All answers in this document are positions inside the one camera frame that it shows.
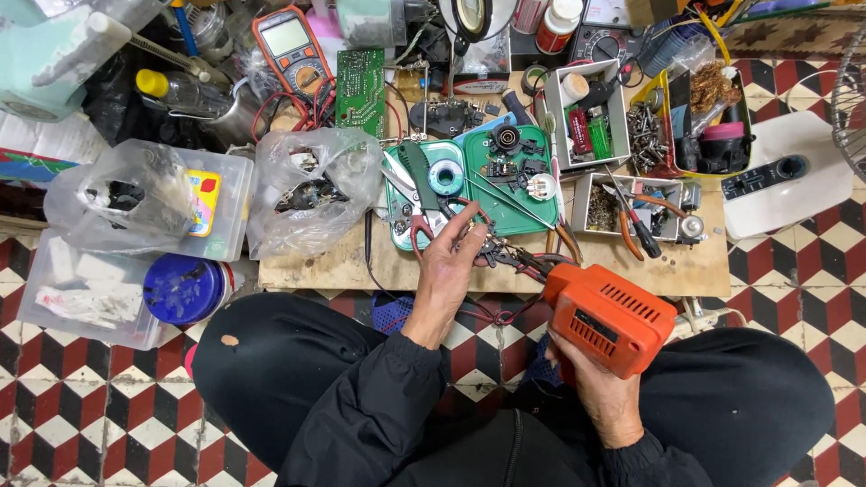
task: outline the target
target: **jacket sleeve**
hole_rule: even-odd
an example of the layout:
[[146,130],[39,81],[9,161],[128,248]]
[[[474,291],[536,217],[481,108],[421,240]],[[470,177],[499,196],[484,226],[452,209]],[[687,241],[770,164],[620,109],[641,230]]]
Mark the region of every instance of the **jacket sleeve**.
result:
[[667,448],[649,431],[632,446],[604,450],[605,474],[612,487],[712,487],[694,457]]
[[276,485],[375,487],[420,443],[442,396],[442,353],[392,334],[313,405]]

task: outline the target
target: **patterned tile floor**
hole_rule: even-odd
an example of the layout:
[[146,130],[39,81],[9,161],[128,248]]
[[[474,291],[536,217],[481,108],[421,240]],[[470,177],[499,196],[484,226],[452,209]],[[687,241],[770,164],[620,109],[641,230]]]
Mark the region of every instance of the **patterned tile floor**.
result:
[[[831,76],[797,80],[833,63],[738,60],[753,121],[791,110],[829,117]],[[837,421],[779,485],[866,487],[866,185],[786,231],[741,241],[730,253],[727,298],[747,326],[802,347],[833,386]],[[178,329],[147,352],[43,330],[15,320],[33,240],[0,243],[0,485],[181,487],[271,485],[256,460],[196,392],[183,367],[202,326]],[[371,323],[364,291],[295,291]],[[471,298],[516,310],[527,296]],[[439,412],[496,408],[520,381],[549,308],[536,305],[494,328],[458,316],[445,341],[449,390]]]

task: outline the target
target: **blue lid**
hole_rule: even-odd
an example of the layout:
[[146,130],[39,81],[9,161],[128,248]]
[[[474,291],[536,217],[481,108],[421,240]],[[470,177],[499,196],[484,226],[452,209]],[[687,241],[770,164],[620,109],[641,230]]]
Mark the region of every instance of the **blue lid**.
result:
[[223,271],[219,264],[201,257],[165,254],[145,276],[147,309],[172,325],[207,318],[223,297]]

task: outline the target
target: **mint green appliance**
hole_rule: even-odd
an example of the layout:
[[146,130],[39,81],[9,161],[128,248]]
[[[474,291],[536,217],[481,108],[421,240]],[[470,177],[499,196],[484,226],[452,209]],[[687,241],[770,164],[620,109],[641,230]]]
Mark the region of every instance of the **mint green appliance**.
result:
[[166,1],[67,4],[43,11],[35,0],[0,0],[0,110],[28,120],[64,120],[81,107],[87,94],[82,84],[126,43],[93,30],[92,15],[104,14],[138,32]]

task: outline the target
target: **hand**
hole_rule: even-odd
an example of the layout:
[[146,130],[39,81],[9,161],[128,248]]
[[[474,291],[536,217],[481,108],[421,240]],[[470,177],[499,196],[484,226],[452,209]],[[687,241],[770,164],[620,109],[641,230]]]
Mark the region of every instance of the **hand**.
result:
[[545,357],[554,361],[562,353],[574,364],[578,396],[590,415],[604,448],[630,446],[643,437],[643,423],[637,409],[640,375],[618,378],[583,354],[562,335],[548,329],[551,341]]
[[422,347],[439,348],[469,290],[469,272],[487,237],[487,226],[475,224],[462,233],[480,208],[477,201],[467,205],[424,249],[415,306],[402,331]]

